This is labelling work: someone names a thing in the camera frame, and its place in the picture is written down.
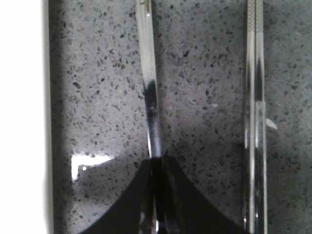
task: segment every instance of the speckled countertop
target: speckled countertop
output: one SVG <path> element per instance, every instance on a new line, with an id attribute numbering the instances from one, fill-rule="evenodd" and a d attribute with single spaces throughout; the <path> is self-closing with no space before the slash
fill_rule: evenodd
<path id="1" fill-rule="evenodd" d="M 163 149 L 239 223 L 245 1 L 153 9 Z M 264 10 L 269 231 L 311 233 L 312 5 Z M 50 0 L 50 50 L 55 233 L 76 234 L 148 157 L 135 1 Z"/>

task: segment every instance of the knurled grip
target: knurled grip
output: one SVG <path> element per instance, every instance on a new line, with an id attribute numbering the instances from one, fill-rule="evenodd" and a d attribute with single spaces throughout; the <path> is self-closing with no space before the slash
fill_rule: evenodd
<path id="1" fill-rule="evenodd" d="M 263 0 L 255 0 L 255 28 L 263 32 Z"/>
<path id="2" fill-rule="evenodd" d="M 247 1 L 247 31 L 254 31 L 255 28 L 255 10 L 254 0 Z"/>

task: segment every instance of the metal shaft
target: metal shaft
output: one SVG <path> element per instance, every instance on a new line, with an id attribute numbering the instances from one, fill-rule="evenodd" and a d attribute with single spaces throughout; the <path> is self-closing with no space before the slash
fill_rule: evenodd
<path id="1" fill-rule="evenodd" d="M 136 0 L 136 21 L 147 113 L 149 153 L 151 158 L 161 157 L 151 0 Z"/>
<path id="2" fill-rule="evenodd" d="M 264 99 L 263 1 L 247 1 L 245 80 L 244 227 L 267 234 L 266 114 Z"/>

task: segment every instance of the black object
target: black object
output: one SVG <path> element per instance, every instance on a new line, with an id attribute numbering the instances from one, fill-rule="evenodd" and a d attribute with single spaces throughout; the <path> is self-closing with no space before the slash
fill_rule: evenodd
<path id="1" fill-rule="evenodd" d="M 117 202 L 81 234 L 150 234 L 154 199 L 157 217 L 168 234 L 247 234 L 194 187 L 177 160 L 145 160 Z"/>

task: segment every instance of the gray speckled surface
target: gray speckled surface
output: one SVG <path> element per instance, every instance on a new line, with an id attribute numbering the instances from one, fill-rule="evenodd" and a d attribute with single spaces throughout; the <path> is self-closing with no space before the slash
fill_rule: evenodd
<path id="1" fill-rule="evenodd" d="M 311 3 L 266 1 L 270 233 L 310 233 Z M 226 216 L 241 220 L 245 1 L 154 3 L 163 149 Z M 55 228 L 98 219 L 147 158 L 134 1 L 50 0 Z M 72 156 L 109 161 L 79 167 Z"/>

